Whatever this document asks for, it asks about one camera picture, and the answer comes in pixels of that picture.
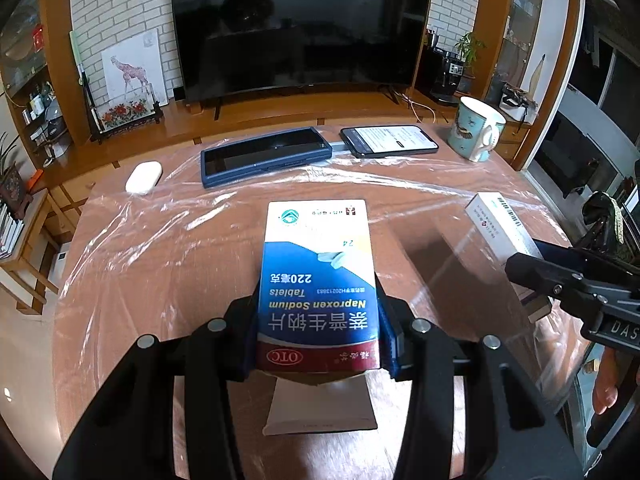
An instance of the smartphone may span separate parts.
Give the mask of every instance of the smartphone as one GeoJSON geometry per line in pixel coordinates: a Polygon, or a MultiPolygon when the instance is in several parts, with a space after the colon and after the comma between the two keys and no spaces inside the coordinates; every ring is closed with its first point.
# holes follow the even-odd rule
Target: smartphone
{"type": "Polygon", "coordinates": [[[331,156],[331,145],[310,126],[202,150],[200,174],[202,185],[212,187],[331,156]]]}
{"type": "Polygon", "coordinates": [[[342,140],[359,158],[436,153],[438,145],[415,124],[344,128],[342,140]]]}

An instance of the side table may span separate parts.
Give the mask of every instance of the side table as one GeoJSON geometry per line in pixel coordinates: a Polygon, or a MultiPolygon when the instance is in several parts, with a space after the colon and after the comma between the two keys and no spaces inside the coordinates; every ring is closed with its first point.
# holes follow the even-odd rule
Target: side table
{"type": "MultiPolygon", "coordinates": [[[[41,304],[47,303],[44,295],[38,293],[35,288],[26,283],[18,275],[17,271],[26,270],[46,288],[52,290],[55,294],[58,293],[58,288],[30,262],[31,252],[35,247],[38,235],[41,233],[47,242],[55,248],[55,250],[60,250],[60,245],[56,243],[49,231],[44,227],[44,222],[50,211],[53,211],[58,216],[59,220],[71,231],[72,234],[75,234],[76,225],[59,208],[58,204],[56,204],[53,197],[49,194],[49,191],[47,189],[40,190],[33,196],[33,201],[27,208],[26,215],[24,217],[24,228],[22,229],[22,233],[15,244],[12,254],[0,260],[0,268],[2,268],[12,280],[14,280],[21,288],[41,304]]],[[[28,305],[24,300],[10,291],[5,284],[0,283],[0,287],[17,301],[17,309],[19,312],[23,314],[42,314],[42,312],[38,312],[31,305],[28,305]]]]}

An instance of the giraffe picture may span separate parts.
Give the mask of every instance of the giraffe picture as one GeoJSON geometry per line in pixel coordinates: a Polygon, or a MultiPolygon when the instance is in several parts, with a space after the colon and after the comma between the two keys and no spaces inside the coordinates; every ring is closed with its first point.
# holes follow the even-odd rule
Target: giraffe picture
{"type": "Polygon", "coordinates": [[[128,100],[149,83],[161,106],[167,104],[158,31],[147,30],[102,51],[102,68],[110,100],[128,100]]]}

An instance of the metal screw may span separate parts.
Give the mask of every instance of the metal screw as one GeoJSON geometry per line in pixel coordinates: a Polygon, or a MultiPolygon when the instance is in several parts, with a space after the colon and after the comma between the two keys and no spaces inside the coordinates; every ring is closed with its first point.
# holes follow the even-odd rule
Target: metal screw
{"type": "Polygon", "coordinates": [[[156,340],[151,334],[145,334],[145,335],[141,335],[138,338],[138,341],[136,342],[136,344],[140,348],[149,348],[149,347],[153,346],[155,342],[156,342],[156,340]]]}
{"type": "Polygon", "coordinates": [[[216,317],[207,323],[210,332],[222,332],[226,328],[226,321],[221,317],[216,317]]]}
{"type": "Polygon", "coordinates": [[[431,323],[429,323],[426,319],[419,317],[413,320],[413,322],[411,323],[411,328],[413,328],[416,332],[425,334],[429,330],[431,330],[431,323]]]}
{"type": "Polygon", "coordinates": [[[484,346],[490,348],[491,350],[495,350],[500,348],[500,340],[495,335],[486,335],[482,338],[482,342],[484,346]]]}

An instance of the table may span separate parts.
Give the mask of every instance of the table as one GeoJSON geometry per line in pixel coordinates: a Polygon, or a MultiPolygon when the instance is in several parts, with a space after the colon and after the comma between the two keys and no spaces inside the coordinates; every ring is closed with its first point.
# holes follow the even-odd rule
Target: table
{"type": "MultiPolygon", "coordinates": [[[[47,214],[53,211],[60,221],[64,223],[68,229],[74,233],[76,227],[73,222],[60,210],[58,204],[56,204],[53,197],[46,189],[40,190],[33,195],[33,201],[29,204],[26,214],[24,216],[24,228],[15,243],[14,250],[11,255],[0,260],[0,267],[2,267],[6,273],[23,288],[29,295],[33,296],[42,305],[47,303],[44,294],[40,294],[31,285],[26,283],[19,275],[19,270],[26,270],[37,282],[42,283],[49,290],[52,290],[55,294],[58,293],[58,288],[49,281],[38,269],[36,269],[30,262],[31,251],[35,241],[39,234],[42,234],[47,242],[51,244],[56,250],[60,249],[60,246],[53,239],[47,228],[44,227],[44,222],[47,219],[47,214]]],[[[33,308],[31,305],[25,303],[20,297],[16,296],[6,286],[0,283],[0,286],[11,295],[14,300],[17,301],[17,309],[23,314],[42,314],[42,307],[39,309],[33,308]]]]}
{"type": "MultiPolygon", "coordinates": [[[[344,126],[355,126],[355,123],[344,126]]],[[[341,126],[318,126],[337,141],[341,126]]],[[[434,139],[445,129],[424,126],[434,139]]],[[[203,189],[203,146],[159,158],[161,181],[147,196],[124,185],[133,166],[99,182],[84,206],[68,252],[53,341],[56,410],[68,437],[100,384],[135,339],[191,333],[249,295],[260,271],[268,203],[363,198],[374,265],[386,292],[449,335],[501,338],[552,402],[580,365],[581,323],[560,311],[529,323],[512,285],[464,213],[478,191],[499,191],[532,236],[568,239],[533,189],[499,156],[474,164],[445,142],[432,155],[329,162],[203,189]]],[[[262,436],[275,379],[254,372],[229,383],[247,479],[388,479],[393,475],[410,384],[384,370],[367,375],[378,429],[342,434],[262,436]]],[[[456,391],[460,393],[460,384],[456,391]]],[[[176,473],[187,476],[182,393],[176,389],[176,473]]],[[[454,469],[462,466],[463,431],[454,469]]]]}

